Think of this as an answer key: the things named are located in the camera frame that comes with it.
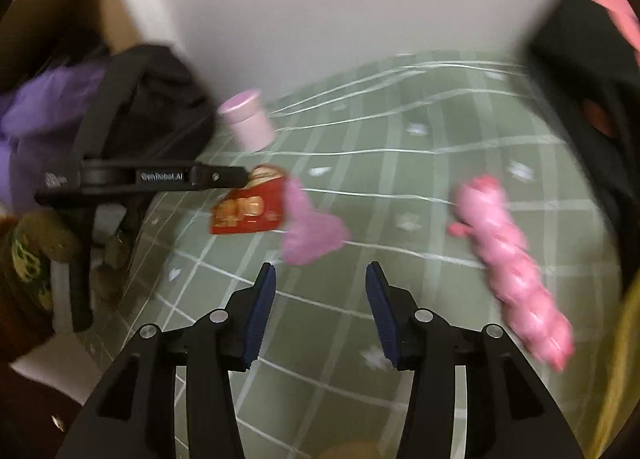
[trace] purple garment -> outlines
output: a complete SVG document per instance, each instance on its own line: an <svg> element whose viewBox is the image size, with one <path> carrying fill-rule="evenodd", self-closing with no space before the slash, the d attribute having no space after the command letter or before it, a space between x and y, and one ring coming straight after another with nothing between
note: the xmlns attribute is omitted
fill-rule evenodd
<svg viewBox="0 0 640 459"><path fill-rule="evenodd" d="M57 67L0 96L0 201L16 215L38 207L46 162L69 155L106 65Z"/></svg>

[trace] green checkered tablecloth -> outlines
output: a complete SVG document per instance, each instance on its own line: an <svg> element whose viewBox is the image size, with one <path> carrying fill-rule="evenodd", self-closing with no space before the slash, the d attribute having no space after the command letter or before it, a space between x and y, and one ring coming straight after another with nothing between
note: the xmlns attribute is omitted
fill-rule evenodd
<svg viewBox="0 0 640 459"><path fill-rule="evenodd" d="M82 338L106 368L141 325L190 325L276 265L278 293L260 358L231 385L248 459L300 459L370 441L394 457L411 373L382 357L364 292L366 265L451 324L500 323L468 242L446 234L449 191L489 172L529 238L546 286L575 328L561 375L533 363L581 444L593 432L606 380L619 293L615 249L567 146L534 113L522 67L459 52L400 55L338 74L270 104L276 141L241 153L228 130L205 162L271 162L298 176L351 240L311 265L280 262L281 232L211 236L209 209L224 191L169 193L150 209L126 295ZM184 370L176 378L178 455L188 457ZM456 382L453 457L462 459L466 394Z"/></svg>

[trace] pink plush toy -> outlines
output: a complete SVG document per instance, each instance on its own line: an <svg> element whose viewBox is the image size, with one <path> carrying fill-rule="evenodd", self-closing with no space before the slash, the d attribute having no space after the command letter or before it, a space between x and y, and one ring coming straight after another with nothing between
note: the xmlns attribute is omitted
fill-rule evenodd
<svg viewBox="0 0 640 459"><path fill-rule="evenodd" d="M456 237L473 235L478 256L489 266L489 287L504 302L504 319L538 360L561 371L574 353L572 328L542 285L540 268L527 253L527 239L506 210L506 193L492 176L463 184L456 193L462 222Z"/></svg>
<svg viewBox="0 0 640 459"><path fill-rule="evenodd" d="M314 210L297 178L287 179L284 201L289 225L284 234L282 256L287 264L309 264L340 249L349 239L349 230L342 220Z"/></svg>

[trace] cardboard box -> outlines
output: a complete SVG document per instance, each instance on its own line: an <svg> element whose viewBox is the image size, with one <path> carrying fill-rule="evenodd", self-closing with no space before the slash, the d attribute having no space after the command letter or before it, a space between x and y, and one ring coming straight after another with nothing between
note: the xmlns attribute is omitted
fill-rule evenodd
<svg viewBox="0 0 640 459"><path fill-rule="evenodd" d="M0 93L73 24L99 33L113 52L140 42L122 0L14 0L0 20Z"/></svg>

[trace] red snack package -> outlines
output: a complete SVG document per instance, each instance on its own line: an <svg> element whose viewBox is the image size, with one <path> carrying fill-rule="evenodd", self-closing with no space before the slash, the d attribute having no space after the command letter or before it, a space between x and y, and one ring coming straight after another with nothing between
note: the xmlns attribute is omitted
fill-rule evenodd
<svg viewBox="0 0 640 459"><path fill-rule="evenodd" d="M275 230L284 219L284 186L287 173L277 166L262 164L249 173L249 184L231 190L211 213L210 231L255 233Z"/></svg>

